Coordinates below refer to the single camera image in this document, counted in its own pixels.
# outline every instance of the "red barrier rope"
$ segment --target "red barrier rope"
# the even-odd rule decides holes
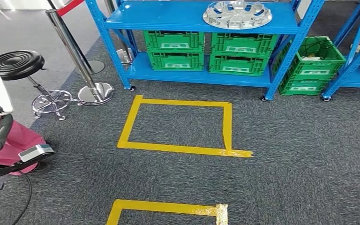
[[[66,13],[71,11],[73,8],[77,7],[79,4],[81,4],[84,0],[72,0],[70,3],[68,3],[63,8],[57,10],[57,13],[60,16],[64,16]]]

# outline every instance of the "chrome stool base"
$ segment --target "chrome stool base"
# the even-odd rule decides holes
[[[72,98],[71,93],[68,91],[46,91],[45,88],[35,82],[30,76],[28,79],[34,84],[34,87],[41,92],[41,95],[36,97],[31,103],[35,119],[41,118],[42,114],[55,113],[59,117],[59,120],[65,120],[66,117],[60,114],[62,109],[66,108],[71,102],[77,102],[78,105],[83,105],[78,99]]]

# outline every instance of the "crate stack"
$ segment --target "crate stack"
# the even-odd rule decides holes
[[[202,71],[203,32],[144,30],[151,67],[156,71]]]
[[[262,76],[277,39],[276,34],[213,33],[209,72]]]
[[[278,54],[273,73],[277,72],[289,44]],[[328,37],[306,37],[278,87],[279,93],[319,95],[344,63],[344,56]]]

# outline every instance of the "floor marking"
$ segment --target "floor marking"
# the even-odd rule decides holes
[[[110,215],[108,216],[107,225],[117,225],[122,210],[144,210],[170,213],[184,213],[201,216],[216,217],[216,225],[227,225],[228,205],[218,204],[216,206],[191,205],[167,202],[147,202],[136,200],[117,199],[112,204]]]
[[[208,106],[223,107],[223,141],[225,149],[205,148],[205,147],[189,147],[180,145],[154,144],[143,142],[130,142],[129,136],[136,119],[137,112],[141,104],[157,104],[157,105],[187,105],[187,106]],[[125,126],[118,140],[118,148],[142,149],[156,151],[170,151],[191,154],[204,154],[216,156],[232,156],[232,157],[253,157],[253,152],[246,150],[233,150],[232,148],[232,127],[233,127],[233,110],[232,104],[228,102],[208,102],[208,101],[183,101],[183,100],[165,100],[165,99],[146,99],[142,95],[136,95],[127,116]]]

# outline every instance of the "black cable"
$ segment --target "black cable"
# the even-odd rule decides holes
[[[17,217],[17,219],[13,222],[12,225],[16,225],[17,222],[21,219],[21,217],[23,217],[25,211],[27,210],[28,208],[28,205],[30,204],[30,201],[31,201],[31,194],[32,194],[32,185],[31,185],[31,181],[30,179],[28,178],[27,175],[25,175],[23,172],[21,171],[18,171],[22,176],[24,176],[26,179],[27,179],[27,182],[28,182],[28,188],[29,188],[29,193],[28,193],[28,200],[27,200],[27,203],[25,204],[25,207],[24,209],[22,210],[22,212],[19,214],[19,216]]]
[[[327,55],[328,55],[328,51],[325,52],[325,55],[320,55],[318,54],[318,51],[320,49],[329,49],[329,48],[332,48],[333,46],[335,46],[334,44],[331,44],[331,45],[328,45],[327,44],[327,40],[320,40],[318,37],[307,37],[305,42],[307,42],[307,40],[309,38],[315,38],[316,41],[313,42],[313,43],[310,43],[310,44],[304,44],[302,45],[300,48],[304,47],[304,51],[300,53],[301,57],[308,57],[308,55],[310,53],[314,54],[315,56],[318,56],[320,58],[320,60],[324,60],[326,59]],[[318,51],[314,51],[314,52],[309,52],[308,50],[311,48],[311,47],[314,47],[316,45],[319,45],[319,49]]]

